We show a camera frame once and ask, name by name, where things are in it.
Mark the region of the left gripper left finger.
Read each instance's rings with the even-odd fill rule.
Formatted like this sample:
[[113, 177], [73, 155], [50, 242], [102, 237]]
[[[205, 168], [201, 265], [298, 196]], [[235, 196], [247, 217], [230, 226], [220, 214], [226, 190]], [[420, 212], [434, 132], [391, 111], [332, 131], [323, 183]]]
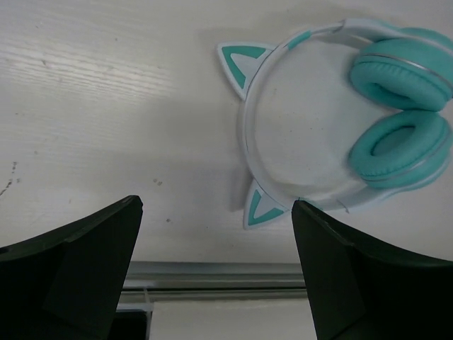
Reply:
[[143, 203], [98, 212], [1, 248], [2, 339], [106, 339], [130, 265]]

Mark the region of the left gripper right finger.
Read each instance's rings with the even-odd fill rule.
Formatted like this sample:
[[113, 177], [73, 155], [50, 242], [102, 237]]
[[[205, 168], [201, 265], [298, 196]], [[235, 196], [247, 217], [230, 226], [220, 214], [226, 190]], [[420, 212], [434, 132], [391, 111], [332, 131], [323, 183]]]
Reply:
[[452, 262], [298, 200], [292, 224], [318, 339], [451, 339]]

